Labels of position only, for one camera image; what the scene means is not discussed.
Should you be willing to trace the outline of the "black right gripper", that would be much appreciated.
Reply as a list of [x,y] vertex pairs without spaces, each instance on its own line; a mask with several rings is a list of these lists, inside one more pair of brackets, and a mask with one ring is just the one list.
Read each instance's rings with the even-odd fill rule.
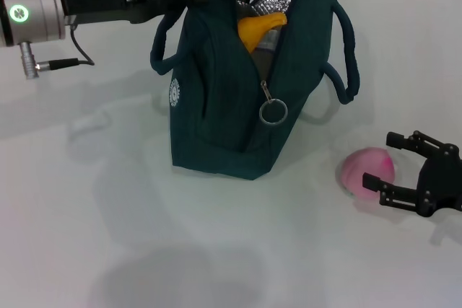
[[415,131],[409,137],[388,132],[386,145],[412,151],[427,160],[419,173],[417,191],[364,173],[362,187],[378,193],[380,205],[411,211],[423,217],[431,217],[444,208],[461,211],[461,160],[455,144],[443,143]]

